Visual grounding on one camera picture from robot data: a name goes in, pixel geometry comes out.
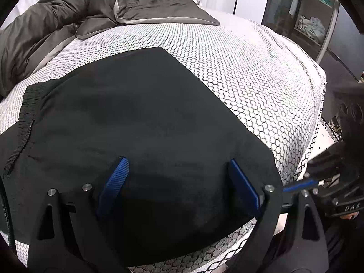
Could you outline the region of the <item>person's right hand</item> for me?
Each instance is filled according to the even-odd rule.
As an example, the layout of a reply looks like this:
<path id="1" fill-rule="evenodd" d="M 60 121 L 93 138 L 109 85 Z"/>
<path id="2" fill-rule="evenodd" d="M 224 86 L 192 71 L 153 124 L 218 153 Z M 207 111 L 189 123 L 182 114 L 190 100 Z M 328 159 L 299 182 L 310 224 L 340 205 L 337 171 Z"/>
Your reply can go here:
<path id="1" fill-rule="evenodd" d="M 340 218 L 341 219 L 348 219 L 348 220 L 352 220 L 355 219 L 358 216 L 359 212 L 356 213 L 350 213 L 350 214 L 346 214 L 346 215 L 341 215 Z"/>

